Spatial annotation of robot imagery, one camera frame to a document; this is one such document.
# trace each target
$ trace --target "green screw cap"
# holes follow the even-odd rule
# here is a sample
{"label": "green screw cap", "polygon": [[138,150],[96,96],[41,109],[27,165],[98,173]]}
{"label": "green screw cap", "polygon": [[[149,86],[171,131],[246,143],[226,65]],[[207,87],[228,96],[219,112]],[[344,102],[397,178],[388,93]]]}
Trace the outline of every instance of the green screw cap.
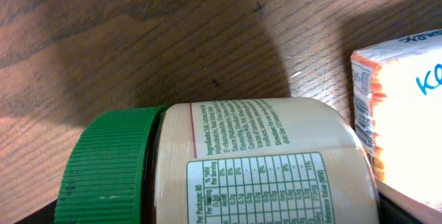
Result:
{"label": "green screw cap", "polygon": [[165,106],[108,111],[70,155],[54,223],[141,223],[146,153]]}

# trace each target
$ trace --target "jar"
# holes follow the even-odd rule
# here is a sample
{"label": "jar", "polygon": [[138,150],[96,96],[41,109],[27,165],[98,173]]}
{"label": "jar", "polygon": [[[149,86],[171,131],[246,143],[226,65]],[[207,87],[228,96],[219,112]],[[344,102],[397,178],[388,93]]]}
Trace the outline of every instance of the jar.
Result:
{"label": "jar", "polygon": [[55,223],[378,223],[367,157],[309,98],[109,111],[75,146]]}

